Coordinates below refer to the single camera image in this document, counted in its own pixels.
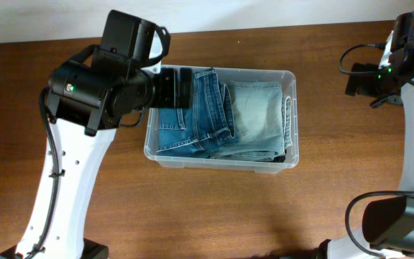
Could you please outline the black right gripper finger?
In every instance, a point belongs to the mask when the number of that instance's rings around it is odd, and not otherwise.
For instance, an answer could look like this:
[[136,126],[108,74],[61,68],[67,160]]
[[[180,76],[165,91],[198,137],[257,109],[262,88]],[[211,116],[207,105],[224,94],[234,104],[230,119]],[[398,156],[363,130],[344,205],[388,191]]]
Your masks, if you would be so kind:
[[387,95],[381,95],[377,97],[374,101],[372,101],[369,105],[372,109],[376,109],[383,104],[391,104],[395,106],[402,106],[403,101],[400,97],[400,95],[397,94],[387,94]]
[[[355,63],[351,67],[353,72],[361,72],[364,66],[361,63]],[[358,92],[358,88],[361,85],[362,76],[349,76],[347,81],[345,94],[348,96],[356,96]]]

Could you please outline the dark blue jeans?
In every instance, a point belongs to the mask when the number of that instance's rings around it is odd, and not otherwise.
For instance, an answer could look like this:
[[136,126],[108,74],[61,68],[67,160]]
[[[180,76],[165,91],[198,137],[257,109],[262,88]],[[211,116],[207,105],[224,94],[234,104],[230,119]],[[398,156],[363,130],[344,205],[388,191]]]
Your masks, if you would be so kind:
[[158,155],[208,158],[238,142],[229,88],[214,68],[193,74],[191,108],[159,109],[158,117]]

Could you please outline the light blue jeans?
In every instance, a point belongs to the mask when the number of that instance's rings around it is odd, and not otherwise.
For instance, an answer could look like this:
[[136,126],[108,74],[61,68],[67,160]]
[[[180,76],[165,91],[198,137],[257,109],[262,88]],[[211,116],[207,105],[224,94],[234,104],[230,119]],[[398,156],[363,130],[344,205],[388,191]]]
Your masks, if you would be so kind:
[[272,162],[291,146],[291,97],[278,81],[225,81],[229,89],[237,141],[225,144],[213,159]]

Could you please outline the small black garment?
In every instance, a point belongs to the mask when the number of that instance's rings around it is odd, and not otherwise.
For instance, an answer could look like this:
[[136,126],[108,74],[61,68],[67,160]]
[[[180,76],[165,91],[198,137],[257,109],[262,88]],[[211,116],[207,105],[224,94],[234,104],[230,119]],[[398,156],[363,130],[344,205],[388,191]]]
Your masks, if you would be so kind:
[[284,163],[285,162],[285,159],[286,159],[286,154],[284,154],[284,155],[279,155],[279,156],[276,156],[274,159],[273,159],[273,163]]

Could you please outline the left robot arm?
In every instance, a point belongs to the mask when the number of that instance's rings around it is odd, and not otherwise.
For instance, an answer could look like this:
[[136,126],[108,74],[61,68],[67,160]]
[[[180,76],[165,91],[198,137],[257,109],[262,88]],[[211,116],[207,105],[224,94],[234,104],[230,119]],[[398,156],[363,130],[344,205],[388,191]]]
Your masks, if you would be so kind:
[[54,70],[40,94],[47,134],[42,176],[22,239],[2,258],[107,258],[109,249],[84,236],[96,176],[122,117],[150,108],[187,109],[192,71],[162,68],[166,28],[117,10],[101,42]]

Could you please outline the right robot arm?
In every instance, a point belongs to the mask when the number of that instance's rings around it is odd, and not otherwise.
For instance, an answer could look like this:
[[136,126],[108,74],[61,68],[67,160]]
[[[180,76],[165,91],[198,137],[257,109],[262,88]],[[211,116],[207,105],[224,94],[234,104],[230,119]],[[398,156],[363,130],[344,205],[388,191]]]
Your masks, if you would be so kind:
[[326,240],[313,258],[414,258],[414,11],[401,14],[385,43],[379,65],[353,65],[345,93],[365,95],[370,106],[401,105],[405,114],[405,152],[396,191],[373,191],[346,208],[347,236]]

